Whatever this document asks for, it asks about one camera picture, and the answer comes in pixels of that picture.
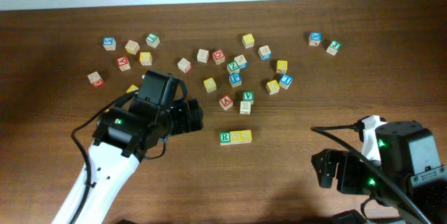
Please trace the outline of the yellow S block front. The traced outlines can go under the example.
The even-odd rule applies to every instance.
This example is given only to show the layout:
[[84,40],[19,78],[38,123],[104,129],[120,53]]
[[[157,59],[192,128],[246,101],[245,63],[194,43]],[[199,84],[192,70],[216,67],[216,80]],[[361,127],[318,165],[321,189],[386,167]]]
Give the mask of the yellow S block front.
[[241,132],[239,130],[231,131],[230,132],[230,143],[231,144],[240,144],[241,142],[242,142]]

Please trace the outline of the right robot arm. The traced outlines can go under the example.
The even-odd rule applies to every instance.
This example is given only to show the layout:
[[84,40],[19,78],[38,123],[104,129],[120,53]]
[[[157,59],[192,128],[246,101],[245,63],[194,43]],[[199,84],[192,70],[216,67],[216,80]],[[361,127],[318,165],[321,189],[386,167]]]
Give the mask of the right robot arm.
[[378,116],[347,128],[359,134],[360,151],[333,135],[333,126],[311,128],[344,147],[312,156],[321,188],[331,188],[336,179],[340,193],[366,195],[396,209],[399,223],[446,222],[446,166],[432,131],[417,121],[387,122]]

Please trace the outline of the green R block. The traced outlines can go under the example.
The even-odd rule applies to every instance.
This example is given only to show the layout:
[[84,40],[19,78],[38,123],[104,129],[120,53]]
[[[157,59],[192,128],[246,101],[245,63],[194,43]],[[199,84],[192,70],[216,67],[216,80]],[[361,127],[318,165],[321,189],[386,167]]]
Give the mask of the green R block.
[[219,134],[219,143],[221,146],[223,145],[231,145],[230,133],[229,132],[220,132]]

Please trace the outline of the yellow s block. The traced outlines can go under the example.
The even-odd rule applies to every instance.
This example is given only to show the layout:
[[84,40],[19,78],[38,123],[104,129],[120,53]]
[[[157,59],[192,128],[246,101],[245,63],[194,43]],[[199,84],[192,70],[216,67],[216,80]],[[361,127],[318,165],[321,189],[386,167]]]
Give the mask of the yellow s block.
[[230,143],[231,144],[240,144],[241,142],[242,142],[241,132],[239,130],[231,131],[230,132]]
[[241,143],[245,144],[252,142],[253,138],[251,130],[241,130],[240,134],[241,134]]

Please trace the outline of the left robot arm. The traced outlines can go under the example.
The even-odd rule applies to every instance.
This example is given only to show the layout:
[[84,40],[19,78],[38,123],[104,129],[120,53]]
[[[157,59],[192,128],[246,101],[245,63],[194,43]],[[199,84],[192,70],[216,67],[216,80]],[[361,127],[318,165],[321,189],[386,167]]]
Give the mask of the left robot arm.
[[93,142],[76,142],[84,166],[54,223],[102,223],[113,201],[158,143],[203,128],[203,110],[187,99],[185,83],[149,70],[139,89],[115,99],[92,118]]

